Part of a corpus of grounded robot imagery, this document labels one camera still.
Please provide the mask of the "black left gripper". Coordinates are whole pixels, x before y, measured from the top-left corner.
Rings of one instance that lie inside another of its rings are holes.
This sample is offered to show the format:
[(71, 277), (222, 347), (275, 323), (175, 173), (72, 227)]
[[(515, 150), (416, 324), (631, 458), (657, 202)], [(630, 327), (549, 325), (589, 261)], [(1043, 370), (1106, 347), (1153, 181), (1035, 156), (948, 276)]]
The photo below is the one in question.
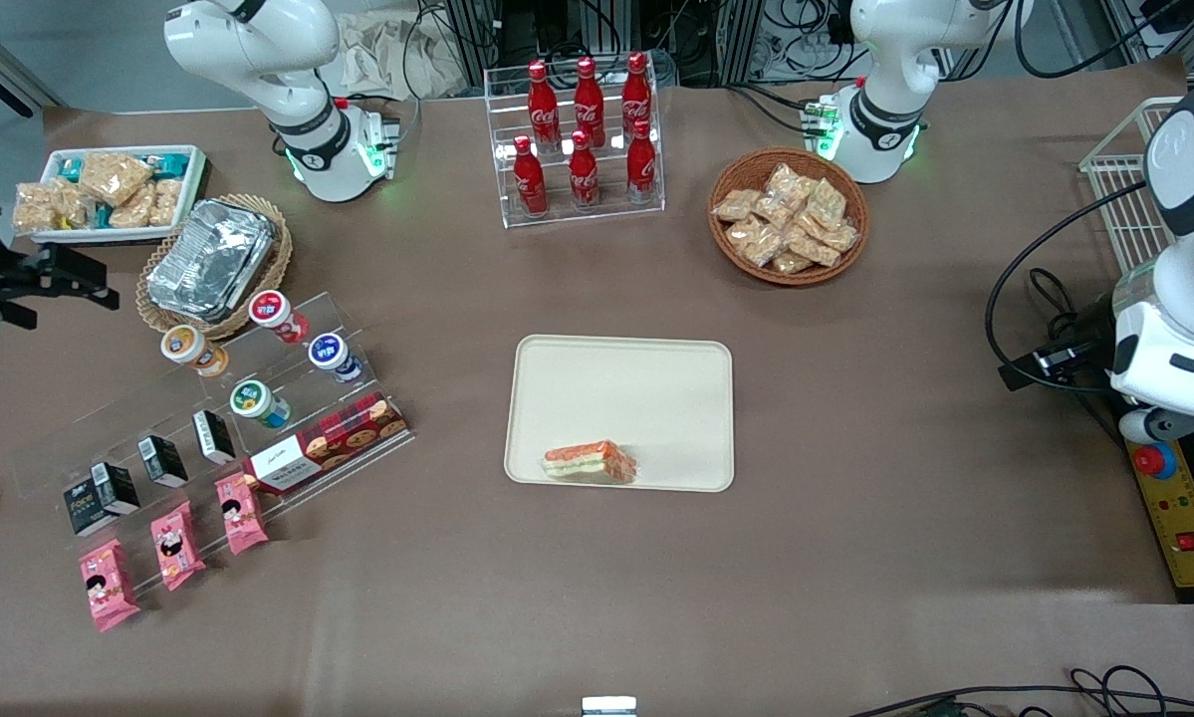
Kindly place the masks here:
[(1046, 344), (998, 367), (1007, 390), (1055, 385), (1072, 391), (1110, 394), (1110, 367), (1116, 346), (1110, 298), (1093, 299), (1076, 310), (1067, 298), (1046, 298), (1055, 309), (1047, 323)]

